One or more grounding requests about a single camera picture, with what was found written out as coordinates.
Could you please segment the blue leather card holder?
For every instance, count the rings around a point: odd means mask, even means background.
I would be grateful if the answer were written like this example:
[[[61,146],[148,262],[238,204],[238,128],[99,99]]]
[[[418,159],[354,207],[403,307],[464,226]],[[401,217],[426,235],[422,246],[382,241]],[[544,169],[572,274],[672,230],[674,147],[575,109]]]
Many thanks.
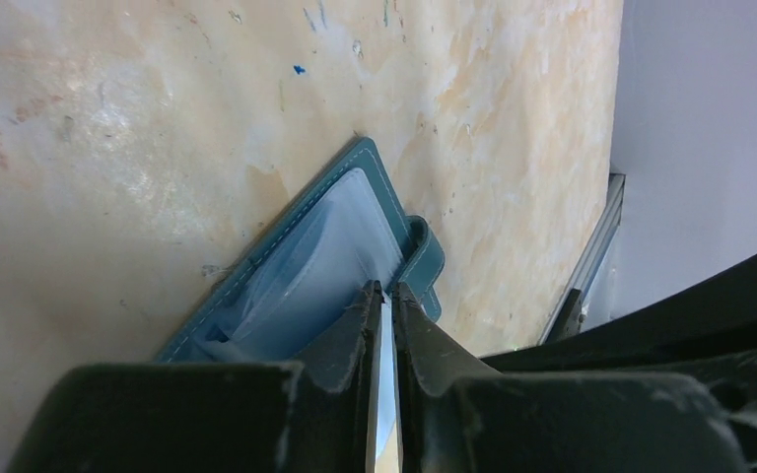
[[[407,214],[375,142],[352,140],[234,265],[159,352],[164,363],[286,360],[329,328],[363,287],[409,286],[442,313],[444,251]]]

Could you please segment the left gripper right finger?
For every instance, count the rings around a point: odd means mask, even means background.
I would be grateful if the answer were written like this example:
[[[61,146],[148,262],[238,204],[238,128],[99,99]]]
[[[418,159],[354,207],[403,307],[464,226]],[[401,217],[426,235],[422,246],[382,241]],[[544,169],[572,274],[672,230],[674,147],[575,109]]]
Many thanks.
[[[674,372],[499,372],[392,292],[404,472],[744,472],[725,415]]]

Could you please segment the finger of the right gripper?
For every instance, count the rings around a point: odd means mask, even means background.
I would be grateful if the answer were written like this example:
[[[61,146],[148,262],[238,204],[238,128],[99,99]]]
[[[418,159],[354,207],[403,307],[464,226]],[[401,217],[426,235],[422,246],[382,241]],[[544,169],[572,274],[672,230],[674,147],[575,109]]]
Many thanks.
[[[500,372],[677,372],[719,402],[757,470],[757,254],[579,335],[483,357]]]

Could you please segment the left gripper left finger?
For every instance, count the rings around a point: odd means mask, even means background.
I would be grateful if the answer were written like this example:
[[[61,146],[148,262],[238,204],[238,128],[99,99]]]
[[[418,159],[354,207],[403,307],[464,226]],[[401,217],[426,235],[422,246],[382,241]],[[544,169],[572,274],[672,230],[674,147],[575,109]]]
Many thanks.
[[[383,293],[291,360],[104,364],[48,392],[12,472],[371,472]]]

